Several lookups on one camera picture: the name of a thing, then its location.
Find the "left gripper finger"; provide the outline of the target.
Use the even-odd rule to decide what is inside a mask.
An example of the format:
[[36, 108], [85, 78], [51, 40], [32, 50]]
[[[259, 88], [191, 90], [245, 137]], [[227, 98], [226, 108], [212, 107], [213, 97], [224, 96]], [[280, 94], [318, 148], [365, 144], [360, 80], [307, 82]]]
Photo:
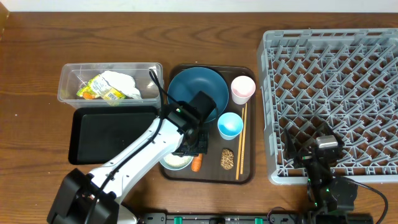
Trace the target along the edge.
[[182, 143], [172, 154], [174, 156], [197, 156], [197, 143]]
[[208, 152], [208, 139], [209, 131], [207, 129], [201, 129], [198, 133], [198, 152], [200, 154], [206, 154]]

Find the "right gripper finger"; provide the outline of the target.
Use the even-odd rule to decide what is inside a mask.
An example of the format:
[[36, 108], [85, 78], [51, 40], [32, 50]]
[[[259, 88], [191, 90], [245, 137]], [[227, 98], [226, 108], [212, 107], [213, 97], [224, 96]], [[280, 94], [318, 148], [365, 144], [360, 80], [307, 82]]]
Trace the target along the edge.
[[294, 146], [294, 142], [288, 132], [287, 129], [284, 129], [284, 138], [285, 138], [285, 158], [286, 159], [293, 159], [296, 156], [296, 148]]
[[334, 135], [335, 138], [338, 141], [338, 146], [344, 146], [344, 142], [342, 141], [342, 139], [339, 137], [339, 135], [337, 135], [335, 132], [332, 131], [332, 129], [330, 128], [330, 126], [327, 123], [325, 123], [323, 125], [323, 127], [324, 127], [324, 130], [325, 130], [325, 135], [324, 136]]

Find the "light blue rice bowl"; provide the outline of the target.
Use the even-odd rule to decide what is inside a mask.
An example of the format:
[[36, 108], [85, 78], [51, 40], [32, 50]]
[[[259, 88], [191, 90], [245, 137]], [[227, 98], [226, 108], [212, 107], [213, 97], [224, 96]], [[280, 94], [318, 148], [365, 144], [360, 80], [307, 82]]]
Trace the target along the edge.
[[175, 156], [167, 154], [160, 160], [160, 164], [168, 170], [181, 170], [188, 166], [193, 160], [193, 156]]

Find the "white napkin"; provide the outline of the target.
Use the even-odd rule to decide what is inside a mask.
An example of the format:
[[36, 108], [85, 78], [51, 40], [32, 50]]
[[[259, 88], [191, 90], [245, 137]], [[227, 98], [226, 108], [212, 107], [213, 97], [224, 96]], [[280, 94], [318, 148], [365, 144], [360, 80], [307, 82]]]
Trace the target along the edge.
[[111, 87], [115, 88], [127, 97], [137, 100], [142, 98], [140, 91], [136, 88], [136, 82], [133, 77], [113, 71], [105, 71], [101, 76]]

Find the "yellow green snack wrapper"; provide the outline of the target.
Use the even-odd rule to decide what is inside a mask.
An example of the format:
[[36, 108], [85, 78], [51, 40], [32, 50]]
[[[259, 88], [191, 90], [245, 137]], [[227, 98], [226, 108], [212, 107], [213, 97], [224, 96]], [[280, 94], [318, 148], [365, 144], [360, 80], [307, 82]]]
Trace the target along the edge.
[[86, 100], [102, 98], [104, 100], [122, 100], [125, 95], [113, 88], [102, 75], [97, 75], [88, 81], [87, 85], [79, 89], [77, 96]]

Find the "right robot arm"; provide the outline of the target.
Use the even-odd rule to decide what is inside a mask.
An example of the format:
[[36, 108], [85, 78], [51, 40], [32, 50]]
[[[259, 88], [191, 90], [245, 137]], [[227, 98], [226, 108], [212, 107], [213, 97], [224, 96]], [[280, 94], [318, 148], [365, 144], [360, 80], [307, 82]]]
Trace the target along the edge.
[[335, 177], [330, 170], [345, 144], [328, 124], [323, 125], [323, 130], [324, 135], [316, 138], [316, 145], [306, 149], [297, 149], [284, 130], [285, 156], [293, 160], [295, 168], [305, 169], [308, 199], [315, 205], [299, 215], [297, 223], [348, 223], [347, 213], [354, 210], [358, 186]]

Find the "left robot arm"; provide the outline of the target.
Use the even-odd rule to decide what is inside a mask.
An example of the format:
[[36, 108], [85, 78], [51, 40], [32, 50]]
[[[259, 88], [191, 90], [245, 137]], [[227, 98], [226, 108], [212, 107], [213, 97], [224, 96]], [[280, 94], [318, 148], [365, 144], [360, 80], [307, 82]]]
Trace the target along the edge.
[[63, 179], [48, 223], [137, 223], [121, 203], [165, 156], [197, 139], [214, 103], [192, 100], [164, 106], [160, 116], [125, 150], [88, 174], [72, 170]]

